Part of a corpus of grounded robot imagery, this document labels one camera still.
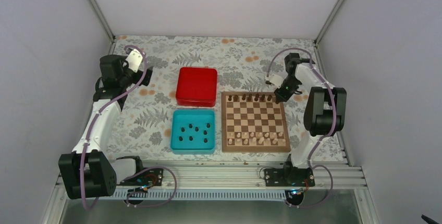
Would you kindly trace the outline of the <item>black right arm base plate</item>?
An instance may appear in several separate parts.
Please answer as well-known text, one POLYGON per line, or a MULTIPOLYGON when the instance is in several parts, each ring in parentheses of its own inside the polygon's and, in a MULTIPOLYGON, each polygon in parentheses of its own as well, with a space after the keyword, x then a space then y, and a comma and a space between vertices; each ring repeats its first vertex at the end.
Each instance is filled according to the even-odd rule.
POLYGON ((267 187, 315 186, 315 179, 311 168, 266 168, 264 169, 264 180, 267 187))

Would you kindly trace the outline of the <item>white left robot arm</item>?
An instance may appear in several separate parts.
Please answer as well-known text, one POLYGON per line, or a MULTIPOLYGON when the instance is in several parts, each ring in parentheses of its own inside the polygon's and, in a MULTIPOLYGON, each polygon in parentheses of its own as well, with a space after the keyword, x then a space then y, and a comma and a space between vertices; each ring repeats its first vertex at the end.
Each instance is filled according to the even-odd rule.
POLYGON ((85 131, 70 153, 58 161, 65 190, 70 199, 111 196, 124 178, 133 185, 145 178, 145 170, 132 158, 111 163, 104 150, 111 137, 130 87, 147 86, 153 72, 143 52, 133 49, 128 56, 100 58, 101 76, 95 85, 93 111, 85 131))

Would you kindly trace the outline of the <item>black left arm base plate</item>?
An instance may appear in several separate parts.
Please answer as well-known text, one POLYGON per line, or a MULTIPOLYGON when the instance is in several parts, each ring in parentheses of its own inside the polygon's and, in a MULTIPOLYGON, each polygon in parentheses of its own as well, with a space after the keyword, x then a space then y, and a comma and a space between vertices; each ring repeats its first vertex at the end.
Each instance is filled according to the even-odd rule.
POLYGON ((164 169, 154 168, 149 169, 142 174, 135 176, 131 179, 122 180, 118 185, 122 186, 140 186, 140 187, 153 187, 161 186, 164 169))

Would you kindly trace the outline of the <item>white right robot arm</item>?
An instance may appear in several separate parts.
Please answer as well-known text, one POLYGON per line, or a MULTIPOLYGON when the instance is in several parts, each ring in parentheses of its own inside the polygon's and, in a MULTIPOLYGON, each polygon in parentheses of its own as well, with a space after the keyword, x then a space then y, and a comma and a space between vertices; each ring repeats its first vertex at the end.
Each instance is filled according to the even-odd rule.
POLYGON ((302 58, 297 52, 293 52, 284 58, 284 62, 287 77, 274 92, 276 102, 287 102, 294 94, 299 93, 300 85, 309 91, 303 116, 307 134, 283 165, 284 183, 295 186, 312 175, 312 157, 323 140, 343 129, 347 92, 328 82, 314 67, 311 57, 302 58))

